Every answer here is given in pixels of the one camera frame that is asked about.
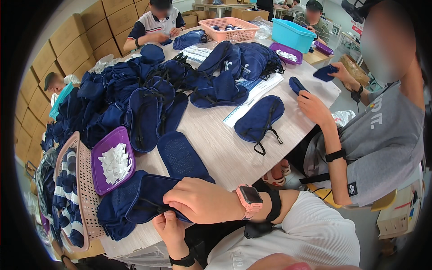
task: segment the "chair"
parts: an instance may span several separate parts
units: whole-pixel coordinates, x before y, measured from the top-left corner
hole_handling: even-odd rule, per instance
[[[306,184],[306,185],[309,188],[309,190],[312,191],[312,193],[317,194],[321,199],[324,198],[324,201],[326,203],[330,204],[331,206],[333,206],[334,208],[341,208],[342,207],[342,208],[348,209],[348,210],[370,208],[371,212],[381,211],[383,209],[387,209],[388,207],[390,207],[390,205],[392,205],[394,203],[394,201],[396,200],[396,195],[397,195],[397,189],[395,189],[392,192],[390,192],[389,194],[382,197],[381,199],[378,199],[375,202],[373,202],[373,204],[365,205],[362,207],[355,206],[355,205],[342,206],[342,205],[336,204],[334,202],[333,193],[331,192],[331,189],[329,189],[329,188],[319,189],[314,184]]]

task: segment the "purple plastic tray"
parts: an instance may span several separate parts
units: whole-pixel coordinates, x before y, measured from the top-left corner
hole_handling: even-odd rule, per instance
[[[114,184],[106,182],[104,176],[102,162],[99,161],[98,157],[102,156],[102,153],[107,152],[112,147],[116,147],[119,143],[126,144],[126,153],[128,153],[128,165],[132,164],[129,173],[121,180],[117,180]],[[126,182],[135,173],[137,164],[135,162],[135,156],[133,155],[132,147],[130,146],[129,136],[125,127],[120,126],[111,131],[107,136],[100,140],[92,150],[92,175],[93,184],[95,185],[96,193],[99,195],[105,195],[113,189],[116,189],[123,182]]]
[[[278,55],[279,58],[282,59],[282,61],[284,61],[287,64],[290,64],[290,65],[296,65],[296,64],[300,65],[300,64],[303,63],[303,54],[300,51],[296,50],[296,49],[293,49],[291,47],[285,46],[285,45],[277,43],[277,42],[273,42],[270,45],[269,48],[272,49],[273,51],[281,50],[281,51],[284,51],[286,53],[293,54],[293,55],[295,55],[297,57],[297,62],[294,62],[294,61],[292,61],[290,59],[287,59],[285,57],[282,57],[282,56]]]
[[[315,46],[317,46],[317,50],[319,50],[320,52],[322,52],[325,55],[330,55],[330,54],[334,55],[334,52],[332,49],[330,49],[329,47],[327,47],[326,45],[324,45],[318,41],[315,41]]]

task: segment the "blue plastic basket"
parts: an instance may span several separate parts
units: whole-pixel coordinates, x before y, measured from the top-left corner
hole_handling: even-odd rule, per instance
[[[309,51],[314,38],[317,37],[316,34],[295,22],[281,19],[273,19],[272,21],[272,39],[304,54]]]

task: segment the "blue sleeve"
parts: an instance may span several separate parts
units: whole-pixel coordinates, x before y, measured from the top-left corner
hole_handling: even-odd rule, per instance
[[[139,37],[142,37],[146,34],[146,28],[144,27],[144,24],[142,22],[136,22],[133,26],[132,31],[130,32],[128,38],[137,39]]]
[[[182,27],[185,25],[186,25],[186,23],[184,22],[183,17],[181,16],[181,13],[178,12],[177,20],[175,21],[175,27],[178,28],[178,27]]]

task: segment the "red sign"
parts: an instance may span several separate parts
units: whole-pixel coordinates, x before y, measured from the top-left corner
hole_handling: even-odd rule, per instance
[[[355,25],[353,25],[353,30],[356,31],[356,32],[359,33],[359,34],[362,34],[362,33],[363,33],[363,31],[360,30],[360,29],[359,29],[357,26],[355,26]]]

